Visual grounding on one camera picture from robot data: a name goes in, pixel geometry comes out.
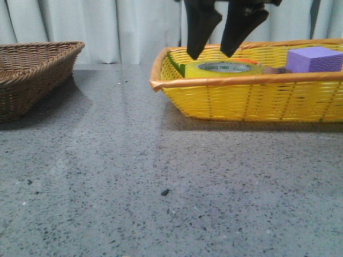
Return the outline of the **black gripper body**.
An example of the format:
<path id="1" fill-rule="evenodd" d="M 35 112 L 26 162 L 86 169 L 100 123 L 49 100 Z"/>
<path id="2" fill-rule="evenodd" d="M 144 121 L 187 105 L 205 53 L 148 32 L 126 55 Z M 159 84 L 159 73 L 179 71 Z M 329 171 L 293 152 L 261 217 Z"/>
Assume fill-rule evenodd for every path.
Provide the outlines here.
<path id="1" fill-rule="evenodd" d="M 191 6 L 214 6 L 217 1 L 213 0 L 184 0 L 185 5 Z M 282 0 L 219 0 L 219 2 L 228 2 L 229 4 L 237 4 L 242 6 L 265 5 L 272 4 L 279 6 Z"/>

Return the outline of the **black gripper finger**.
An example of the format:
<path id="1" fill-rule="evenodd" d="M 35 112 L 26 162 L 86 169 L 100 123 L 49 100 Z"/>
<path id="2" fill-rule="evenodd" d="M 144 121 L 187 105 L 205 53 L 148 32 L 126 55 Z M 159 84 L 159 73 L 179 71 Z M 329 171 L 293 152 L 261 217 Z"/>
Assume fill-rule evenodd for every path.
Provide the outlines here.
<path id="1" fill-rule="evenodd" d="M 241 43 L 262 24 L 269 12 L 265 1 L 229 1 L 220 50 L 231 57 Z"/>
<path id="2" fill-rule="evenodd" d="M 216 26 L 222 21 L 222 15 L 215 9 L 213 0 L 185 0 L 187 13 L 187 53 L 197 60 L 205 48 Z"/>

